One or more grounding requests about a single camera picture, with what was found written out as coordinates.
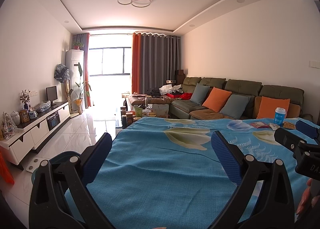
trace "orange pillow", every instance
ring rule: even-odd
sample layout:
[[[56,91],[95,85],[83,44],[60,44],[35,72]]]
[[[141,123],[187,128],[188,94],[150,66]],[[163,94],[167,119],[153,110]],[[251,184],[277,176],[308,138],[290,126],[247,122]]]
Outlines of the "orange pillow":
[[[219,112],[224,107],[231,94],[232,92],[230,91],[214,87],[202,106],[212,109],[215,112]]]
[[[262,96],[257,119],[262,119],[262,118],[273,119],[275,117],[276,109],[278,107],[285,109],[285,117],[287,117],[289,104],[290,104],[290,99],[282,100],[282,99],[273,99],[273,98]]]

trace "wall socket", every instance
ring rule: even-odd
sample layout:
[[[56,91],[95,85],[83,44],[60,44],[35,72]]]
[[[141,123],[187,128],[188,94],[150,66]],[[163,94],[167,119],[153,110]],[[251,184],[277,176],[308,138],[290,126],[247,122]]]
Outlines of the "wall socket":
[[[320,62],[318,62],[318,61],[310,61],[310,67],[319,68],[320,69]]]
[[[38,95],[38,90],[32,90],[29,93],[30,97]]]

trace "tile floor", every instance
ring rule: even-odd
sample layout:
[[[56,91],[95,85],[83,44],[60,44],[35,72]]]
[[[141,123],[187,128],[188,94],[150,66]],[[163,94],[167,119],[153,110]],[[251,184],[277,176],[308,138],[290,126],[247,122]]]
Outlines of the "tile floor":
[[[33,157],[39,160],[50,159],[64,151],[76,151],[82,153],[88,146],[94,145],[100,137],[108,132],[112,139],[116,133],[116,119],[114,114],[104,109],[91,107],[86,109],[82,115],[70,119],[52,139],[38,153],[28,153],[22,160],[24,168]],[[29,202],[32,191],[31,173],[21,171],[8,165],[14,178],[14,185],[7,184],[0,178],[0,190],[17,218],[27,227]]]

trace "houseplant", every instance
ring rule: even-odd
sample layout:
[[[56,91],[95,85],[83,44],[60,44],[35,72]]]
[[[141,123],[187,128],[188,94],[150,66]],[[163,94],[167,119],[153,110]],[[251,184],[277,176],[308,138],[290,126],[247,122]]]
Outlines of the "houseplant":
[[[27,90],[22,90],[21,95],[20,95],[20,101],[22,103],[24,103],[23,107],[28,110],[29,109],[29,105],[28,103],[30,102],[30,90],[28,90],[29,92],[27,92]]]
[[[73,49],[79,50],[79,47],[83,47],[83,43],[78,41],[73,43]]]
[[[79,113],[79,114],[82,114],[81,103],[82,103],[82,99],[83,99],[82,97],[83,97],[83,95],[84,95],[84,92],[86,93],[86,95],[87,95],[88,97],[90,97],[89,91],[84,91],[84,87],[85,87],[86,85],[88,85],[90,91],[92,91],[92,90],[91,90],[91,86],[90,86],[90,84],[89,84],[88,81],[83,81],[83,82],[81,83],[81,77],[82,77],[83,71],[82,71],[82,67],[81,67],[80,64],[78,64],[78,70],[79,70],[79,74],[80,74],[80,82],[79,82],[79,83],[76,82],[76,85],[77,85],[77,87],[78,87],[78,94],[77,94],[73,89],[71,89],[71,90],[69,91],[69,96],[71,96],[72,92],[74,92],[74,93],[76,94],[76,96],[77,96],[78,99],[74,100],[74,102],[75,102],[75,104],[78,106],[78,113]]]

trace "leather sofa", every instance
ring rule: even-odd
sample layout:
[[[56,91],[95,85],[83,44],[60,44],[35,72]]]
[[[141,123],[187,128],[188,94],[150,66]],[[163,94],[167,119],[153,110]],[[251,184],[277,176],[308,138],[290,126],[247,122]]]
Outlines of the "leather sofa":
[[[240,119],[256,119],[262,96],[275,99],[290,99],[290,105],[287,113],[287,118],[301,117],[312,121],[310,114],[302,114],[303,94],[304,91],[299,88],[279,86],[279,85],[262,85],[261,82],[233,80],[226,81],[225,78],[201,78],[201,77],[186,77],[182,89],[184,92],[193,93],[196,84],[210,86],[207,97],[213,87],[231,91],[234,94],[248,96],[249,102]],[[219,112],[214,112],[207,107],[198,105],[190,100],[175,100],[169,104],[169,114],[173,118],[178,119],[200,119],[200,120],[215,120],[215,119],[233,119],[232,117],[223,115]]]

